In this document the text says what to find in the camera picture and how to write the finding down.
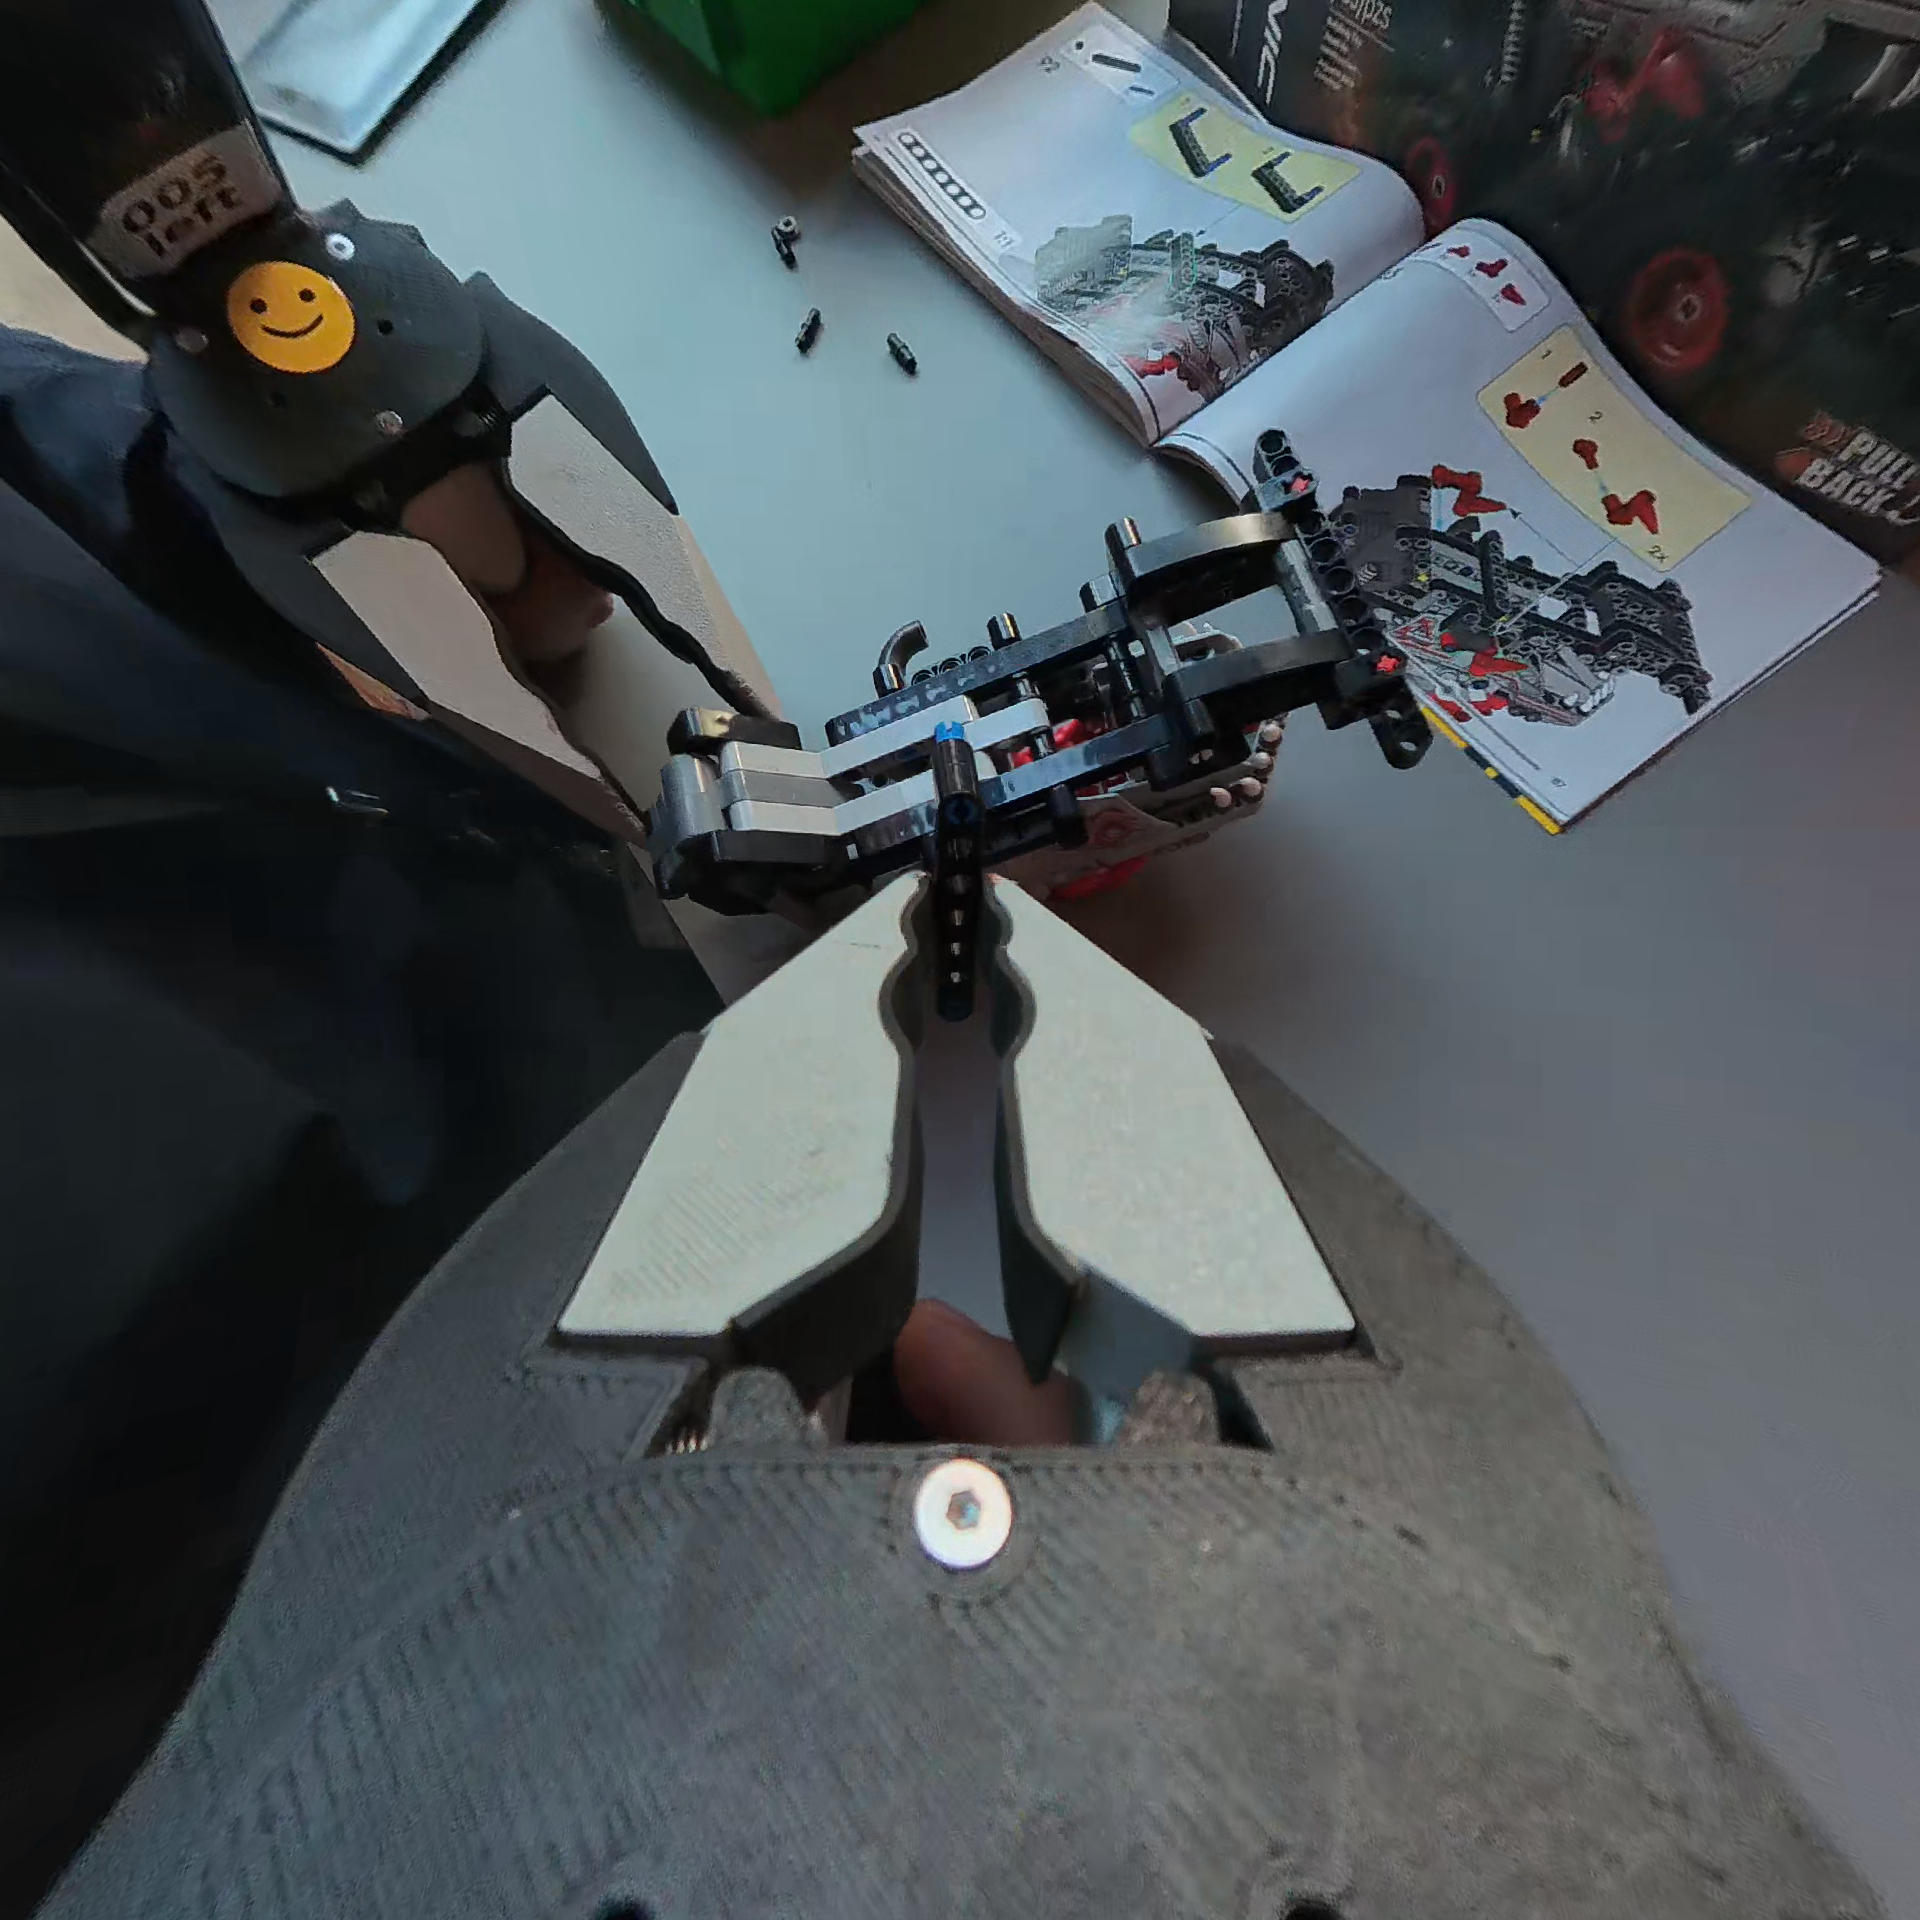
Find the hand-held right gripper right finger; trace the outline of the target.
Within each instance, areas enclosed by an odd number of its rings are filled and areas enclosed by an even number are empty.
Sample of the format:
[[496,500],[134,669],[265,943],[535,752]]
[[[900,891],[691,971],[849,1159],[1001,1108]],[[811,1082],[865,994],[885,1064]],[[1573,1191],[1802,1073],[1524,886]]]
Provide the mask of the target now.
[[1349,1357],[1357,1311],[1212,1031],[1024,886],[990,886],[997,1277],[1024,1378],[1096,1441],[1212,1420],[1238,1365]]

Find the dark lego set box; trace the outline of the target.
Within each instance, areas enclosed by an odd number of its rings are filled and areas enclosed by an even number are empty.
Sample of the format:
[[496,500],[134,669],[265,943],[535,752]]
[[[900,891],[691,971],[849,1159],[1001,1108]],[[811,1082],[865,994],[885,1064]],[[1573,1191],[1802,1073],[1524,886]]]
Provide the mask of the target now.
[[1501,222],[1715,457],[1920,545],[1912,0],[1182,0],[1266,121]]

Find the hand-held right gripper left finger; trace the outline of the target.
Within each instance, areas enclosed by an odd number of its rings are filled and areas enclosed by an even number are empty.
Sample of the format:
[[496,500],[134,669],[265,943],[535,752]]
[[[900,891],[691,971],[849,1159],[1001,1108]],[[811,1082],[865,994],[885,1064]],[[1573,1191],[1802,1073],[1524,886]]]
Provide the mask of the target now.
[[776,1369],[811,1407],[917,1305],[920,873],[817,935],[697,1059],[553,1339]]

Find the person's dark clothing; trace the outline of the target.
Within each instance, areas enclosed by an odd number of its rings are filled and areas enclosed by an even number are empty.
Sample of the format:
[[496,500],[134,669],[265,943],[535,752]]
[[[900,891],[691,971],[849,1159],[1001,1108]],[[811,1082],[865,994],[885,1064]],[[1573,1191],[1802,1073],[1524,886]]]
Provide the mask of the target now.
[[726,1009],[635,857],[252,593],[134,363],[0,348],[7,1917],[442,1249]]

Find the lego instruction booklet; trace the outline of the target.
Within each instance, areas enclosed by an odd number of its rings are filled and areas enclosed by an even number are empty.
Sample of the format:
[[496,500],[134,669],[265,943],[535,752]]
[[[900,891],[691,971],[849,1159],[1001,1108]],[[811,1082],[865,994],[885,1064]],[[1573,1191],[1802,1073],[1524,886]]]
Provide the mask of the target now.
[[1429,241],[1388,164],[1102,4],[865,121],[852,172],[1145,447],[1248,498],[1279,426],[1429,725],[1552,833],[1883,585],[1519,231]]

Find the grey black lego vehicle model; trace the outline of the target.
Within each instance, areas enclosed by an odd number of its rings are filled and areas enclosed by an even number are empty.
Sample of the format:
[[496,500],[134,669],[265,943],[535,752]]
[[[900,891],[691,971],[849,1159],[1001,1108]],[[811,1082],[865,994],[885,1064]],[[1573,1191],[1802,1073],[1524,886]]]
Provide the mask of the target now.
[[651,886],[760,917],[935,863],[941,750],[962,750],[982,863],[1083,886],[1252,814],[1291,711],[1364,725],[1388,768],[1429,720],[1286,432],[1252,445],[1238,514],[1145,545],[1108,526],[1108,575],[1048,628],[990,618],[928,657],[900,622],[878,695],[825,750],[791,725],[691,708],[647,814]]

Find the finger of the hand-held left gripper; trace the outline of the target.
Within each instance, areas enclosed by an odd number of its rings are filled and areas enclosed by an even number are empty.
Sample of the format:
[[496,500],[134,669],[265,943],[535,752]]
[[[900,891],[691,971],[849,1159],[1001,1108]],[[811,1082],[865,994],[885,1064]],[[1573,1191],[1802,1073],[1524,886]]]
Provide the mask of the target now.
[[768,675],[610,380],[489,277],[472,277],[472,318],[482,329],[472,410],[489,415],[482,447],[505,500],[577,579],[635,613],[712,708],[776,720]]
[[644,842],[644,806],[624,794],[651,791],[664,720],[664,669],[651,638],[610,613],[588,628],[585,655],[560,669],[560,702],[503,655],[496,618],[466,593],[448,563],[414,536],[348,530],[316,557],[323,585],[361,618],[389,695],[407,683],[407,708],[432,711],[448,735],[489,752],[588,831]]

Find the person's right hand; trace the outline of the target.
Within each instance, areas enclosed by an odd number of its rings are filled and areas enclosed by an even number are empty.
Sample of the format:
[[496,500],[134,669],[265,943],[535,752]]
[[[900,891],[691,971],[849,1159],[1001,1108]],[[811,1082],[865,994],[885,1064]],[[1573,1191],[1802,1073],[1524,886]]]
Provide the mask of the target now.
[[1033,1385],[1024,1347],[945,1299],[917,1299],[891,1343],[891,1385],[928,1441],[1067,1449],[1080,1400],[1067,1378]]

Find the clear plastic bag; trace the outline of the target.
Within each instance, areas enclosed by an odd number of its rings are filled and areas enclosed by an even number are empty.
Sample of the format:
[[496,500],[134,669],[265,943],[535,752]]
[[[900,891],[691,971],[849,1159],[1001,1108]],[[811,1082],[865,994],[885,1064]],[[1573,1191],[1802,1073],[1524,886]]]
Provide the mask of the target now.
[[503,0],[281,0],[244,41],[252,114],[328,158],[367,158]]

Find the black lego beam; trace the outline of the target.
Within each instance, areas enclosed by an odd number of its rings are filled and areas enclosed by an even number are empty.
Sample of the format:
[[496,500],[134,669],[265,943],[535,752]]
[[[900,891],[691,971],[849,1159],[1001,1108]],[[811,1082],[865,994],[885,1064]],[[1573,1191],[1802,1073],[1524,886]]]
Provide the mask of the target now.
[[935,1013],[972,1013],[987,798],[962,725],[935,725]]

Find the green box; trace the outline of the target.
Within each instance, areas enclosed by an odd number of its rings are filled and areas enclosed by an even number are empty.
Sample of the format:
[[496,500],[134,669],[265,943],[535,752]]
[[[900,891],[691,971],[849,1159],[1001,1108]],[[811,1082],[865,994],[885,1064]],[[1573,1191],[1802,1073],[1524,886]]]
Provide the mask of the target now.
[[920,0],[621,0],[610,11],[676,47],[760,119],[780,119],[900,33]]

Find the person's left hand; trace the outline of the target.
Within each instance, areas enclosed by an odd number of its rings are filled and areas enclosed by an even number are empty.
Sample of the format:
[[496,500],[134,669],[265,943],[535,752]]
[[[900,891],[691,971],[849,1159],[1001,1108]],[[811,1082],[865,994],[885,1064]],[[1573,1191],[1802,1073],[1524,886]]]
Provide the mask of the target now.
[[610,593],[517,514],[496,466],[442,471],[396,526],[448,563],[489,613],[503,655],[535,683],[564,669],[610,618]]

